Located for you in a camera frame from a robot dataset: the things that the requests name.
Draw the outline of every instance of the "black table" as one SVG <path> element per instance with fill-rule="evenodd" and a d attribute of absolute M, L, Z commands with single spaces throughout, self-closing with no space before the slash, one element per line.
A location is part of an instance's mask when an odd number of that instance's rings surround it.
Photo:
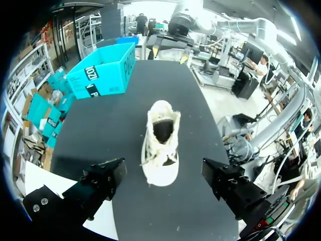
<path fill-rule="evenodd" d="M 168 187 L 148 187 L 140 165 L 147 111 L 160 99 L 182 114 L 180 167 Z M 235 240 L 238 224 L 201 175 L 202 158 L 228 163 L 208 105 L 186 65 L 137 61 L 126 94 L 74 102 L 51 171 L 79 180 L 82 169 L 124 157 L 128 175 L 113 198 L 119 240 Z"/>

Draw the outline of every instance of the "shoelace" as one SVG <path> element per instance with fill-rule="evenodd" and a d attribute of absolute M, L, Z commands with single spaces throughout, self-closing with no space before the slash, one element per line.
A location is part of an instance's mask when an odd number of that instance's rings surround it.
<path fill-rule="evenodd" d="M 156 150 L 151 149 L 148 151 L 150 156 L 147 158 L 146 162 L 151 162 L 155 167 L 162 166 L 168 158 L 173 162 L 176 162 L 176 148 L 171 147 L 170 143 L 169 145 L 157 143 L 155 146 L 157 146 Z"/>
<path fill-rule="evenodd" d="M 168 139 L 166 144 L 159 143 L 151 134 L 149 134 L 147 138 L 149 138 L 149 145 L 147 145 L 146 148 L 148 157 L 146 158 L 146 162 L 142 163 L 141 166 L 152 163 L 155 167 L 161 167 L 168 158 L 173 162 L 176 162 L 175 155 L 177 144 L 174 144 L 175 140 L 173 140 L 173 136 Z"/>

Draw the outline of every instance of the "screw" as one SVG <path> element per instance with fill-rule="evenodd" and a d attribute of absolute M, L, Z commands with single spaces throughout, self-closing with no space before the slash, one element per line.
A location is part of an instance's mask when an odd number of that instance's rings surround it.
<path fill-rule="evenodd" d="M 41 204 L 42 205 L 47 205 L 48 204 L 48 199 L 46 199 L 46 198 L 41 199 Z"/>
<path fill-rule="evenodd" d="M 33 210 L 34 210 L 34 212 L 39 212 L 39 210 L 40 210 L 39 205 L 35 204 L 35 205 L 33 206 Z"/>

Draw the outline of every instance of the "white shelving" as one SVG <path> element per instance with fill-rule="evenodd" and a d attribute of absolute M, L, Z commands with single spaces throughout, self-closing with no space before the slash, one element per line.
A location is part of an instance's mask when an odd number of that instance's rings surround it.
<path fill-rule="evenodd" d="M 16 89 L 16 91 L 14 92 L 14 94 L 12 95 L 12 97 L 10 98 L 10 100 L 14 99 L 18 93 L 21 93 L 21 87 L 23 86 L 24 83 L 26 83 L 26 81 L 28 81 L 28 78 L 39 68 L 41 68 L 41 66 L 47 61 L 47 58 L 43 59 L 40 61 L 39 64 L 35 65 L 32 70 L 26 75 L 25 80 L 21 81 L 19 87 Z"/>
<path fill-rule="evenodd" d="M 48 80 L 50 77 L 51 73 L 47 74 L 45 78 L 37 85 L 37 89 L 40 89 L 40 87 Z"/>
<path fill-rule="evenodd" d="M 41 61 L 37 64 L 37 65 L 31 65 L 32 62 L 32 58 L 34 57 L 42 57 Z M 35 86 L 32 79 L 29 79 L 29 77 L 38 69 L 40 69 L 43 65 L 45 65 L 48 70 L 49 73 L 43 78 L 43 80 L 37 85 Z M 6 132 L 5 133 L 5 142 L 7 141 L 8 143 L 10 142 L 10 144 L 12 144 L 13 149 L 10 152 L 10 166 L 11 169 L 14 165 L 14 161 L 17 158 L 17 153 L 15 152 L 16 146 L 17 144 L 19 144 L 21 142 L 21 138 L 19 138 L 19 133 L 21 131 L 21 129 L 23 128 L 23 120 L 22 120 L 22 114 L 20 113 L 20 111 L 22 110 L 22 102 L 24 97 L 26 97 L 27 92 L 29 92 L 30 88 L 37 88 L 40 89 L 40 87 L 48 80 L 48 78 L 50 77 L 51 74 L 54 73 L 53 67 L 51 65 L 50 62 L 50 57 L 48 54 L 48 50 L 47 50 L 47 45 L 46 44 L 41 44 L 39 46 L 37 46 L 35 49 L 33 49 L 29 54 L 27 54 L 15 67 L 14 69 L 11 71 L 11 73 L 8 76 L 8 80 L 11 80 L 12 77 L 14 76 L 15 73 L 17 73 L 18 70 L 21 71 L 25 71 L 25 70 L 29 70 L 26 71 L 27 75 L 20 75 L 19 77 L 19 81 L 20 84 L 18 86 L 18 88 L 15 90 L 15 92 L 13 93 L 13 95 L 9 98 L 7 91 L 5 90 L 4 92 L 4 103 L 6 105 L 6 109 L 4 112 L 4 115 L 2 117 L 2 121 L 1 121 L 1 129 L 4 130 L 4 127 L 6 125 L 6 118 L 8 116 L 8 114 L 10 114 L 11 121 L 14 122 L 13 125 L 17 126 L 15 133 L 12 132 Z"/>
<path fill-rule="evenodd" d="M 100 27 L 101 16 L 89 15 L 84 18 L 81 18 L 78 23 L 78 47 L 80 56 L 84 59 L 88 54 L 96 50 L 96 30 Z"/>

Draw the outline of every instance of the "ceiling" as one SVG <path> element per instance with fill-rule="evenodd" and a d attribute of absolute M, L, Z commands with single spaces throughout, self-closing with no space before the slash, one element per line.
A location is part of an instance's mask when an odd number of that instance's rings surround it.
<path fill-rule="evenodd" d="M 67 6 L 68 3 L 76 4 L 76 2 L 77 5 L 88 5 L 88 3 L 105 5 L 110 3 L 130 3 L 140 1 L 142 0 L 64 0 L 62 2 L 65 2 Z M 177 0 L 161 1 L 178 2 Z M 303 26 L 303 24 L 299 23 L 299 18 L 296 19 L 299 25 L 302 41 L 300 42 L 300 40 L 297 38 L 290 16 L 287 15 L 287 13 L 283 10 L 278 0 L 204 0 L 204 8 L 217 12 L 219 14 L 226 13 L 231 17 L 249 19 L 265 18 L 274 22 L 278 29 L 282 30 L 295 39 L 296 46 L 282 37 L 277 38 L 278 42 L 282 44 L 288 51 L 288 53 L 293 57 L 297 67 L 302 72 L 309 71 L 314 56 L 319 56 L 319 52 L 312 37 L 310 36 L 307 29 Z"/>

